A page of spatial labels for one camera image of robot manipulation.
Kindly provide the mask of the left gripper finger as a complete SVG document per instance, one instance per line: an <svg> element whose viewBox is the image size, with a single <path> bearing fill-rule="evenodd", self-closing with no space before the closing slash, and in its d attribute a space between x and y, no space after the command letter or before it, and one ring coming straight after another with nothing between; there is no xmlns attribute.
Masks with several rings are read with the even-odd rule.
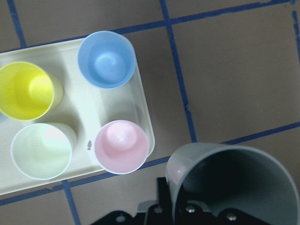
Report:
<svg viewBox="0 0 300 225"><path fill-rule="evenodd" d="M157 178L157 196L159 206L164 210L171 211L172 200L166 177Z"/></svg>

